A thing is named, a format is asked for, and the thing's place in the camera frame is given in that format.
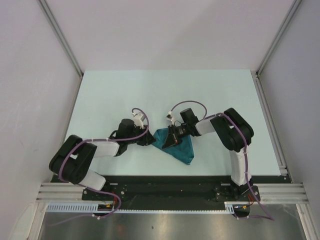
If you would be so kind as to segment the teal cloth napkin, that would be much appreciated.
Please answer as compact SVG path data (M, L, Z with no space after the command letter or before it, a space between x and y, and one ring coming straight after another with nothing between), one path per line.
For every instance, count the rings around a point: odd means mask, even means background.
M172 157L181 161L182 163L190 165L195 157L191 137L189 135L184 136L181 139L182 143L176 146L171 146L166 149L162 149L162 146L164 145L167 136L167 128L157 129L153 135L156 141L152 143L152 145L157 149L161 150L162 152L171 155Z

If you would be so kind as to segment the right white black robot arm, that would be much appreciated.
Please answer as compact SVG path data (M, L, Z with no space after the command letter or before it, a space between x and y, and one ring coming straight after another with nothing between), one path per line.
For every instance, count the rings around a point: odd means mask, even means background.
M182 123L176 125L176 121L170 111L166 116L171 121L160 149L168 152L182 162L190 161L193 157L191 137L200 137L209 133L216 133L223 146L229 150L231 160L231 185L230 194L242 201L248 196L252 188L252 176L249 170L248 148L252 143L254 130L249 123L234 109L228 108L224 112L211 116L205 116L202 120L194 114L191 108L180 112Z

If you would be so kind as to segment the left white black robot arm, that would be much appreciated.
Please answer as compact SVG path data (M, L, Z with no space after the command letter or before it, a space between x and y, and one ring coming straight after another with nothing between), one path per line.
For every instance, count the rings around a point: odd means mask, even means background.
M49 170L58 175L61 181L92 189L98 199L105 200L110 196L111 188L106 184L105 177L90 170L92 160L119 157L129 145L145 147L155 142L149 127L142 121L125 118L119 123L118 129L105 139L82 139L70 135L51 159Z

